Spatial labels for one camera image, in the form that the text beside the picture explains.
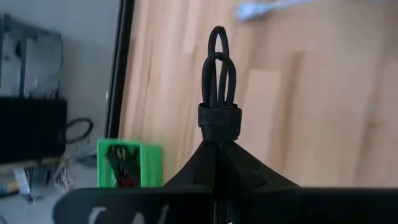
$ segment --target green plastic box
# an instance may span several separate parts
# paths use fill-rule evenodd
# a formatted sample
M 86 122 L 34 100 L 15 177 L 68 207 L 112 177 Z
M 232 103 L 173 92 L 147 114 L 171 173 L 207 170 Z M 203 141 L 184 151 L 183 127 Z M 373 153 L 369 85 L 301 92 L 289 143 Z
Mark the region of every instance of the green plastic box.
M 116 180 L 106 158 L 108 147 L 123 144 L 128 148 L 139 148 L 139 165 L 141 168 L 141 187 L 160 187 L 162 181 L 162 150 L 160 146 L 149 146 L 139 141 L 121 141 L 101 139 L 97 143 L 97 186 L 115 187 Z

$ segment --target floor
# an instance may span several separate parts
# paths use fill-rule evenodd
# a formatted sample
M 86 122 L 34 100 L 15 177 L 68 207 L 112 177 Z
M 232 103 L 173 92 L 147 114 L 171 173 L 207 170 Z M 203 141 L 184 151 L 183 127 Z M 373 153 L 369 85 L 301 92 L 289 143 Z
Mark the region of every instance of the floor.
M 74 164 L 69 167 L 68 173 L 75 189 L 96 186 L 96 169 Z M 20 195 L 1 199 L 0 216 L 6 223 L 0 219 L 0 224 L 51 224 L 53 206 L 61 196 L 61 191 L 56 190 L 34 203 L 28 203 Z

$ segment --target white cable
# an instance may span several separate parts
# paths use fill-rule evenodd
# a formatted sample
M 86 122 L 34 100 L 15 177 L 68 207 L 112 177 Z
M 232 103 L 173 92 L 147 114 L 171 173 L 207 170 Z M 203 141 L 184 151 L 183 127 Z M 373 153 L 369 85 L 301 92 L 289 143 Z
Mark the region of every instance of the white cable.
M 276 9 L 284 9 L 301 3 L 314 0 L 279 0 L 275 2 L 242 2 L 235 10 L 235 18 L 244 22 L 267 14 L 267 12 Z
M 62 190 L 64 193 L 73 189 L 73 181 L 68 174 L 69 165 L 78 159 L 90 156 L 93 149 L 95 149 L 95 146 L 96 145 L 86 146 L 86 149 L 82 150 L 83 147 L 79 144 L 70 156 L 63 158 L 63 161 L 58 165 L 52 177 L 53 182 L 58 189 Z

